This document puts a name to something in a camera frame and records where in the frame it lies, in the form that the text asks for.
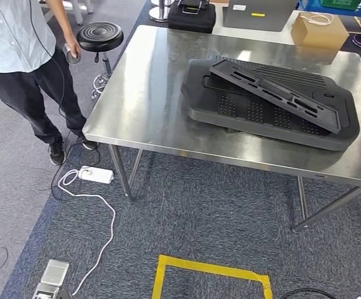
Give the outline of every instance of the green crate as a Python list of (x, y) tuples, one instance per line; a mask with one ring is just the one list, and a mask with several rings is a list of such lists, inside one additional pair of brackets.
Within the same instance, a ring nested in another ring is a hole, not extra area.
[(360, 2), (361, 0), (320, 0), (320, 5), (354, 11)]

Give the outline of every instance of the hand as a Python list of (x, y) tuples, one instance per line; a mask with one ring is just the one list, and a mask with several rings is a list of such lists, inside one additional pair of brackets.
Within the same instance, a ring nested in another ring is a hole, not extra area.
[(64, 36), (64, 39), (68, 44), (73, 57), (81, 57), (81, 48), (79, 47), (79, 44), (76, 41), (76, 37), (74, 37), (74, 34), (73, 34), (73, 32), (68, 34), (67, 36)]

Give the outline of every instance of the stainless steel table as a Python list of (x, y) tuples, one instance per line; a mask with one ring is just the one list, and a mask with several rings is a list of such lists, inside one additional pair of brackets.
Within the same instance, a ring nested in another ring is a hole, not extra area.
[[(198, 123), (182, 106), (181, 86), (190, 59), (224, 55), (322, 74), (353, 94), (359, 136), (344, 152), (331, 152), (263, 138), (228, 134)], [(142, 150), (206, 159), (297, 177), (303, 221), (299, 231), (361, 194), (361, 59), (357, 54), (139, 26), (84, 127), (92, 141), (107, 143), (126, 198)], [(137, 148), (127, 179), (117, 146)], [(353, 187), (310, 217), (303, 177)]]

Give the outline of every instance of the black sneaker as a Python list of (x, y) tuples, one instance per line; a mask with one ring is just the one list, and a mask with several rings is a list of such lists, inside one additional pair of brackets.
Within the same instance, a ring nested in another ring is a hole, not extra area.
[(79, 136), (82, 139), (82, 145), (87, 150), (92, 151), (97, 147), (99, 143), (87, 140), (83, 134)]
[(64, 162), (64, 152), (63, 151), (62, 142), (56, 142), (49, 145), (51, 151), (51, 162), (54, 165), (59, 166)]

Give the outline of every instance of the light blue shirt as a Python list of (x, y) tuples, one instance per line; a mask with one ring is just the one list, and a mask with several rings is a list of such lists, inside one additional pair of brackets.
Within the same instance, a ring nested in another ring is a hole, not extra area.
[[(41, 42), (54, 53), (56, 38), (41, 7), (31, 0), (33, 23)], [(29, 0), (0, 0), (0, 73), (32, 72), (51, 59), (33, 30)]]

